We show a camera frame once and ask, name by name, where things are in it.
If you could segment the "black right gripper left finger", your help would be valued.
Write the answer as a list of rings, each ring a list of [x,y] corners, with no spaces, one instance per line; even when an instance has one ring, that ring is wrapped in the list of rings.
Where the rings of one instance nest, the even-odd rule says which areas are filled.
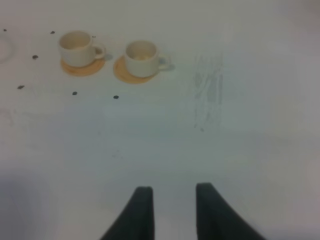
[[[135,189],[127,205],[102,240],[153,240],[153,189],[140,186]]]

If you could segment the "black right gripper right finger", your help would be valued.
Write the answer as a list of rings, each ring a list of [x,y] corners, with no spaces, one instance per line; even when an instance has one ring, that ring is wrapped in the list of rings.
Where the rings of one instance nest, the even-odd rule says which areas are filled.
[[[196,185],[196,233],[199,240],[264,240],[224,200],[211,183]]]

